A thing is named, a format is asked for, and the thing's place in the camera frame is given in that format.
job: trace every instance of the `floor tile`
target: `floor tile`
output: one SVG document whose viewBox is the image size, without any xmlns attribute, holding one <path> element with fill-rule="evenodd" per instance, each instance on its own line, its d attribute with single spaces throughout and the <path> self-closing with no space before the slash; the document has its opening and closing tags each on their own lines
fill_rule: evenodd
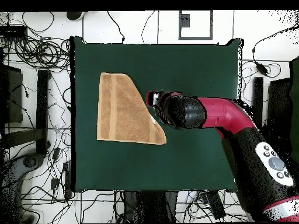
<svg viewBox="0 0 299 224">
<path fill-rule="evenodd" d="M 235 10 L 234 38 L 244 39 L 243 59 L 252 59 L 255 44 L 295 24 L 289 10 Z M 254 53 L 256 60 L 290 61 L 299 55 L 299 29 L 261 41 Z"/>
</svg>

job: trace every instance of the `white floor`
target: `white floor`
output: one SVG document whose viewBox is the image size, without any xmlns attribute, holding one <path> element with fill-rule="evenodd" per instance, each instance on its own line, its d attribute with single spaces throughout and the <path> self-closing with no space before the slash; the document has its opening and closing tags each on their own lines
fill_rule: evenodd
<svg viewBox="0 0 299 224">
<path fill-rule="evenodd" d="M 284 18 L 285 16 L 291 16 L 294 14 L 292 11 L 273 11 L 273 10 L 214 10 L 213 12 L 213 40 L 192 40 L 182 41 L 178 40 L 178 10 L 165 11 L 146 10 L 141 12 L 115 12 L 111 11 L 115 21 L 119 24 L 122 34 L 125 36 L 125 44 L 139 44 L 142 43 L 213 43 L 213 44 L 226 44 L 232 38 L 244 39 L 245 45 L 243 48 L 243 62 L 252 61 L 252 49 L 255 43 L 262 38 L 265 38 L 277 31 L 286 29 L 295 24 L 294 18 Z M 109 18 L 107 12 L 88 12 L 85 17 L 79 21 L 70 21 L 66 17 L 66 12 L 53 12 L 55 19 L 53 25 L 45 32 L 39 33 L 44 37 L 55 37 L 61 39 L 68 39 L 70 36 L 81 36 L 87 43 L 120 43 L 122 36 L 120 35 L 117 26 Z M 34 30 L 43 30 L 51 23 L 52 17 L 49 12 L 39 13 L 26 13 L 24 15 L 26 24 Z M 22 22 L 22 13 L 14 13 L 12 15 L 12 23 Z M 278 34 L 275 37 L 269 38 L 259 43 L 256 47 L 255 59 L 262 61 L 263 64 L 274 64 L 271 67 L 271 76 L 278 74 L 278 66 L 281 66 L 281 73 L 275 79 L 287 78 L 290 76 L 290 70 L 288 62 L 299 56 L 299 30 L 291 33 L 285 32 Z M 34 68 L 20 62 L 20 59 L 16 55 L 10 55 L 10 66 L 20 68 L 23 73 L 23 84 L 30 88 L 27 90 L 30 97 L 23 97 L 22 106 L 27 109 L 29 116 L 33 123 L 36 122 L 36 93 L 37 89 L 37 73 Z M 253 72 L 256 71 L 253 62 L 247 62 L 245 67 L 252 68 Z M 244 69 L 244 77 L 250 75 L 250 69 Z M 61 93 L 70 86 L 69 74 L 67 71 L 60 73 L 52 73 L 53 79 L 49 82 L 50 93 L 53 95 L 49 97 L 49 106 L 53 103 L 57 103 L 49 109 L 49 131 L 48 139 L 52 144 L 55 143 L 56 138 L 59 140 L 62 137 L 63 128 L 69 128 L 70 126 L 70 113 L 66 108 Z M 256 73 L 255 76 L 262 76 L 260 73 Z M 246 78 L 246 82 L 249 83 L 244 91 L 246 99 L 251 99 L 251 80 Z M 270 78 L 265 78 L 264 82 L 269 85 Z M 70 101 L 69 91 L 65 94 L 65 99 Z M 267 86 L 264 91 L 264 100 L 267 100 Z M 267 109 L 267 102 L 265 102 L 264 111 Z M 31 128 L 31 124 L 27 115 L 23 113 L 23 122 L 21 124 L 10 124 L 9 130 L 14 132 L 20 130 L 27 130 Z M 65 143 L 70 144 L 69 129 L 66 129 L 63 133 Z M 24 145 L 17 146 L 10 149 L 9 157 L 16 155 L 20 148 Z M 27 153 L 30 150 L 34 150 L 35 145 L 29 145 L 20 151 L 20 155 Z M 55 166 L 55 171 L 59 174 L 62 169 L 62 164 L 71 158 L 70 150 L 64 144 L 60 145 L 60 148 L 66 148 L 67 158 L 65 156 Z M 48 172 L 48 164 L 45 161 L 41 168 L 29 173 L 22 188 L 22 193 L 26 194 L 33 186 L 39 186 L 45 190 L 50 190 L 51 176 Z M 106 223 L 112 219 L 113 216 L 113 195 L 99 195 L 112 194 L 112 191 L 86 191 L 82 194 L 76 194 L 73 201 L 70 201 L 69 206 L 60 202 L 51 204 L 51 197 L 45 194 L 42 190 L 36 188 L 31 190 L 31 194 L 27 195 L 23 200 L 24 208 L 29 208 L 32 211 L 40 214 L 39 223 L 78 223 L 84 209 L 88 210 L 84 213 L 84 223 Z M 186 209 L 186 202 L 192 204 L 192 197 L 194 192 L 189 194 L 188 190 L 181 191 L 178 196 L 178 204 L 176 207 L 176 218 L 178 222 L 183 222 L 184 212 Z M 242 219 L 247 219 L 244 211 L 238 206 L 238 199 L 235 194 L 227 192 L 220 192 L 221 198 L 225 198 L 225 210 L 230 216 L 225 218 L 225 221 L 241 222 Z M 63 199 L 62 189 L 58 191 L 57 198 Z M 118 213 L 122 213 L 123 205 L 121 202 L 117 203 Z M 199 209 L 192 209 L 193 216 L 197 218 L 204 216 L 205 213 Z M 211 213 L 208 209 L 205 210 L 210 216 Z M 189 216 L 187 215 L 185 222 L 189 222 Z M 196 219 L 191 222 L 210 222 L 208 217 Z"/>
</svg>

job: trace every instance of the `circular button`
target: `circular button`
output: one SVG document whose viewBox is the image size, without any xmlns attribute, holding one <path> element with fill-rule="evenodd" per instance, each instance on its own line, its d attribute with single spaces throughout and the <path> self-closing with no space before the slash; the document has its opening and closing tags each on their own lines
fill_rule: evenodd
<svg viewBox="0 0 299 224">
<path fill-rule="evenodd" d="M 278 176 L 278 178 L 280 178 L 280 179 L 282 179 L 282 178 L 283 178 L 283 174 L 282 174 L 281 172 L 278 172 L 276 175 L 277 175 L 277 176 Z"/>
<path fill-rule="evenodd" d="M 275 169 L 276 171 L 282 171 L 284 169 L 284 162 L 277 157 L 270 158 L 269 165 L 272 169 Z"/>
<path fill-rule="evenodd" d="M 290 177 L 289 173 L 287 171 L 284 172 L 284 176 L 286 176 L 287 178 Z"/>
</svg>

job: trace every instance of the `white object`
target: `white object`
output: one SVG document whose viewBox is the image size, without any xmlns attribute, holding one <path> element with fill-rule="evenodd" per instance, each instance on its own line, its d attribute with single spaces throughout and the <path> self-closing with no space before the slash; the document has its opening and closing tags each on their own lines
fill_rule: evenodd
<svg viewBox="0 0 299 224">
<path fill-rule="evenodd" d="M 260 157 L 267 171 L 270 173 L 270 175 L 276 182 L 285 186 L 292 186 L 294 184 L 294 181 L 290 177 L 285 165 L 283 164 L 283 166 L 281 166 L 283 161 L 280 160 L 276 152 L 272 149 L 272 147 L 268 143 L 260 142 L 256 146 L 255 152 Z M 275 167 L 275 163 L 276 163 L 276 162 L 272 162 L 273 159 L 280 161 L 279 164 L 277 163 L 276 169 L 273 168 Z"/>
</svg>

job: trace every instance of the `towel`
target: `towel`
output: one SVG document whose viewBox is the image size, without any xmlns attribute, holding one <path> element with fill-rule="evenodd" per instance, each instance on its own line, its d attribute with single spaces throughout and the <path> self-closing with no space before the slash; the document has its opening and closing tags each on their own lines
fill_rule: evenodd
<svg viewBox="0 0 299 224">
<path fill-rule="evenodd" d="M 163 129 L 125 74 L 100 74 L 97 140 L 166 143 Z"/>
</svg>

